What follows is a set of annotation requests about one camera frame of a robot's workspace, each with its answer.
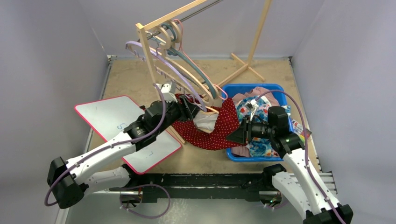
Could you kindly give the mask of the red polka dot dress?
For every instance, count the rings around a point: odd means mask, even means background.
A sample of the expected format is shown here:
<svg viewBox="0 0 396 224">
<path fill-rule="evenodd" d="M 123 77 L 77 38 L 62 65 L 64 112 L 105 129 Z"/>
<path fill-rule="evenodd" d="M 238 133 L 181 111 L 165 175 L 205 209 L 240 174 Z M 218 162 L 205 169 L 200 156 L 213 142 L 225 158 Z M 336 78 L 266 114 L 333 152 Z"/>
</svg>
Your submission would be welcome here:
<svg viewBox="0 0 396 224">
<path fill-rule="evenodd" d="M 233 141 L 228 141 L 226 137 L 237 130 L 240 126 L 237 111 L 232 99 L 226 99 L 221 107 L 214 107 L 219 111 L 214 122 L 214 130 L 206 133 L 198 129 L 192 120 L 176 121 L 173 128 L 188 143 L 206 150 L 221 150 L 231 147 L 245 145 Z"/>
</svg>

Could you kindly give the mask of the cream hanger of dress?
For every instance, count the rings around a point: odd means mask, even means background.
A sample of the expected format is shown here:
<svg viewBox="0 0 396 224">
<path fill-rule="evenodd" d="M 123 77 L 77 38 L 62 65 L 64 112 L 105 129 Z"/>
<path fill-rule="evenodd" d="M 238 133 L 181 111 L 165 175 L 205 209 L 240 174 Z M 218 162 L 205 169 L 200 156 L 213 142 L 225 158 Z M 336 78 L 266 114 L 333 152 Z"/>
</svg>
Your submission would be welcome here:
<svg viewBox="0 0 396 224">
<path fill-rule="evenodd" d="M 208 106 L 206 109 L 206 112 L 200 111 L 193 119 L 193 122 L 198 130 L 204 133 L 212 133 L 219 116 L 219 111 Z"/>
</svg>

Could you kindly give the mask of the cream wooden hanger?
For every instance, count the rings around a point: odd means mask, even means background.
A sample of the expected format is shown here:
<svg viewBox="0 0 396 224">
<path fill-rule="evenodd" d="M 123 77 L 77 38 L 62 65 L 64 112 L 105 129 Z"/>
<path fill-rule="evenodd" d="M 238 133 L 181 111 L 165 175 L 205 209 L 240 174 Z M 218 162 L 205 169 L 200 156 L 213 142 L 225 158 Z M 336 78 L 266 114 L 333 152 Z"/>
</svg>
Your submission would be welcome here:
<svg viewBox="0 0 396 224">
<path fill-rule="evenodd" d="M 171 77 L 175 78 L 177 80 L 177 82 L 182 84 L 181 83 L 182 80 L 179 78 L 178 75 L 176 75 L 170 68 L 168 68 L 163 63 L 161 63 L 161 61 L 158 61 L 154 56 L 150 56 L 149 55 L 149 47 L 150 47 L 150 48 L 156 50 L 157 52 L 159 52 L 159 54 L 162 55 L 162 57 L 164 57 L 167 61 L 169 61 L 176 69 L 178 69 L 182 73 L 183 76 L 185 76 L 187 78 L 187 75 L 184 74 L 184 71 L 182 71 L 179 68 L 179 67 L 182 67 L 182 65 L 180 65 L 176 61 L 172 60 L 170 58 L 171 56 L 166 56 L 164 54 L 163 50 L 161 49 L 161 46 L 158 44 L 158 42 L 156 42 L 152 38 L 154 35 L 157 35 L 158 37 L 160 37 L 161 39 L 164 40 L 165 37 L 163 35 L 160 35 L 156 31 L 155 27 L 152 30 L 154 31 L 153 33 L 151 33 L 150 31 L 146 31 L 144 29 L 144 27 L 138 28 L 137 29 L 138 34 L 143 38 L 143 40 L 138 41 L 138 42 L 142 43 L 144 49 L 142 49 L 141 47 L 137 47 L 137 46 L 132 45 L 132 50 L 134 50 L 135 54 L 137 53 L 138 56 L 140 56 L 140 57 L 148 56 L 148 61 L 146 61 L 144 58 L 143 58 L 143 60 L 140 58 L 140 60 L 142 60 L 142 61 L 147 63 L 148 68 L 149 68 L 149 72 L 150 72 L 150 75 L 151 75 L 151 79 L 152 79 L 152 81 L 154 83 L 156 82 L 156 78 L 154 77 L 154 73 L 158 72 L 158 71 L 164 71 L 164 72 L 166 72 L 165 75 L 167 75 L 167 74 L 171 75 Z M 213 106 L 215 99 L 211 99 L 210 98 L 211 94 L 209 93 L 209 91 L 207 89 L 203 88 L 202 86 L 196 85 L 194 82 L 191 82 L 189 79 L 187 79 L 187 81 L 194 87 L 194 89 L 197 91 L 199 96 L 202 98 L 202 100 L 203 100 L 203 102 L 205 103 L 206 106 L 209 106 L 209 107 Z M 177 89 L 180 90 L 180 91 L 183 91 L 179 85 L 177 85 Z"/>
<path fill-rule="evenodd" d="M 176 24 L 176 21 L 180 22 L 178 19 L 169 20 L 169 21 L 161 24 L 161 27 L 164 28 L 164 29 L 168 29 L 170 31 L 170 33 L 171 33 L 171 41 L 173 43 L 179 44 L 180 41 L 183 40 L 183 31 L 184 30 L 183 30 L 183 26 L 182 25 L 178 26 Z M 183 61 L 185 61 L 191 68 L 193 68 L 193 64 L 191 62 L 188 62 L 188 59 L 180 51 L 178 51 L 178 49 L 175 49 L 175 47 L 172 47 L 169 50 L 172 51 L 172 53 L 174 55 L 177 55 Z M 218 94 L 216 93 L 216 90 L 212 86 L 211 82 L 208 81 L 205 78 L 205 76 L 203 76 L 202 78 L 203 78 L 202 84 L 205 84 L 207 86 L 207 88 L 209 89 L 209 92 L 211 93 L 212 97 L 214 99 L 218 98 Z"/>
</svg>

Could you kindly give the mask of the cream wooden hanger front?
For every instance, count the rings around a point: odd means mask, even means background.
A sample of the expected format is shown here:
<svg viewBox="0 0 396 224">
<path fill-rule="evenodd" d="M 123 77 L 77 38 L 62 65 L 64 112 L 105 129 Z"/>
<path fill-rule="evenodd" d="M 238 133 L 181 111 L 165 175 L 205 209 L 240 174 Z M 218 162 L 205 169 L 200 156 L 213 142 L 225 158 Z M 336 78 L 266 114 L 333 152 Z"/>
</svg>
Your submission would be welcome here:
<svg viewBox="0 0 396 224">
<path fill-rule="evenodd" d="M 154 77 L 154 73 L 158 72 L 158 71 L 164 71 L 164 72 L 166 72 L 165 75 L 167 75 L 167 74 L 171 75 L 171 77 L 175 78 L 177 80 L 177 82 L 182 84 L 181 83 L 182 80 L 179 78 L 178 75 L 176 75 L 170 68 L 168 68 L 163 63 L 161 63 L 161 61 L 158 61 L 154 56 L 150 56 L 149 55 L 149 47 L 150 47 L 150 48 L 156 50 L 157 52 L 159 52 L 159 54 L 162 55 L 162 57 L 164 57 L 167 61 L 169 61 L 176 69 L 178 69 L 182 73 L 183 76 L 185 76 L 187 78 L 187 75 L 184 74 L 184 71 L 182 71 L 179 68 L 179 67 L 182 67 L 182 65 L 180 65 L 176 61 L 172 60 L 170 58 L 171 56 L 166 56 L 164 54 L 163 50 L 161 49 L 161 46 L 158 44 L 158 42 L 156 42 L 152 38 L 154 35 L 157 35 L 158 37 L 160 37 L 161 39 L 164 40 L 165 37 L 163 35 L 160 35 L 156 31 L 155 27 L 152 30 L 154 31 L 153 33 L 151 33 L 150 31 L 146 31 L 144 29 L 144 27 L 138 28 L 137 29 L 138 34 L 143 38 L 143 40 L 138 41 L 138 42 L 142 43 L 144 49 L 142 49 L 141 47 L 137 47 L 137 46 L 132 45 L 132 50 L 134 50 L 135 54 L 137 53 L 138 56 L 140 56 L 140 57 L 148 56 L 148 61 L 146 61 L 144 58 L 143 58 L 143 60 L 140 58 L 140 60 L 142 60 L 142 61 L 147 63 L 148 68 L 149 68 L 149 72 L 150 72 L 150 75 L 151 75 L 151 79 L 152 79 L 152 81 L 154 83 L 156 82 L 156 78 Z M 210 98 L 211 94 L 209 93 L 209 91 L 207 89 L 203 88 L 202 86 L 196 85 L 194 82 L 191 82 L 189 79 L 187 79 L 187 81 L 194 87 L 194 89 L 197 91 L 199 96 L 202 98 L 202 100 L 203 100 L 203 102 L 205 103 L 206 106 L 209 106 L 209 107 L 213 106 L 215 99 L 211 99 Z M 179 85 L 177 85 L 177 89 L 180 90 L 180 91 L 183 91 Z"/>
</svg>

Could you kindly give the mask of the pink wire hanger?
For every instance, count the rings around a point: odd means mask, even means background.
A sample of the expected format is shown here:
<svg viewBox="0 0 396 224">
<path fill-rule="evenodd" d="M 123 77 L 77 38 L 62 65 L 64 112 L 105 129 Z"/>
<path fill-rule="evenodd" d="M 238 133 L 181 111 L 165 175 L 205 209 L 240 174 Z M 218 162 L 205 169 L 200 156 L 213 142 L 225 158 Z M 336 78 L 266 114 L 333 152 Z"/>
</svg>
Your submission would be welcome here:
<svg viewBox="0 0 396 224">
<path fill-rule="evenodd" d="M 178 51 L 180 51 L 187 59 L 188 62 L 191 62 L 193 64 L 193 68 L 197 67 L 198 69 L 198 74 L 202 73 L 202 75 L 200 75 L 201 77 L 205 76 L 205 78 L 211 82 L 212 86 L 215 88 L 216 93 L 218 94 L 218 98 L 222 99 L 222 100 L 226 100 L 228 98 L 228 95 L 226 94 L 226 92 L 217 84 L 215 84 L 212 80 L 211 80 L 211 76 L 208 75 L 206 72 L 208 70 L 208 66 L 204 65 L 203 63 L 201 63 L 201 59 L 199 59 L 199 63 L 197 64 L 193 59 L 191 59 L 186 52 L 183 49 L 183 40 L 180 41 L 179 43 L 179 47 L 178 47 Z"/>
</svg>

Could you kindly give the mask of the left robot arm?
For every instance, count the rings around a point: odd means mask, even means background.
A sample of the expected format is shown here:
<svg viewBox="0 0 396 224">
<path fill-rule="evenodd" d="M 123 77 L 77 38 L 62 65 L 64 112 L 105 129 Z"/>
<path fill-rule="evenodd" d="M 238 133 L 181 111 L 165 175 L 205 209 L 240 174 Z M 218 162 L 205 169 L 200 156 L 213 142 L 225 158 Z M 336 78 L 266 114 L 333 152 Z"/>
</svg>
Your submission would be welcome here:
<svg viewBox="0 0 396 224">
<path fill-rule="evenodd" d="M 51 162 L 49 193 L 61 209 L 104 189 L 137 189 L 136 174 L 144 174 L 182 146 L 167 128 L 191 121 L 200 108 L 185 96 L 148 107 L 121 96 L 80 104 L 75 110 L 105 143 L 80 156 Z"/>
</svg>

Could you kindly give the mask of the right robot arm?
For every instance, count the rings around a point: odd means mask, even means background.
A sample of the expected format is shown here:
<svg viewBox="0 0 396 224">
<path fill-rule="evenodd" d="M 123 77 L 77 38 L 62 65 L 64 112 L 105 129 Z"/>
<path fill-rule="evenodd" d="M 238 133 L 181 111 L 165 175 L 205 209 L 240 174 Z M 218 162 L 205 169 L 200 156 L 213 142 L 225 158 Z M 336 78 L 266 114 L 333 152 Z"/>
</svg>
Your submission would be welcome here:
<svg viewBox="0 0 396 224">
<path fill-rule="evenodd" d="M 277 189 L 298 211 L 304 224 L 349 224 L 353 211 L 342 205 L 331 193 L 312 162 L 300 137 L 290 130 L 289 117 L 284 108 L 272 106 L 267 122 L 256 122 L 245 116 L 238 129 L 226 139 L 240 144 L 253 138 L 268 139 L 272 148 L 292 169 L 296 181 L 280 164 L 264 169 L 262 177 L 266 189 Z"/>
</svg>

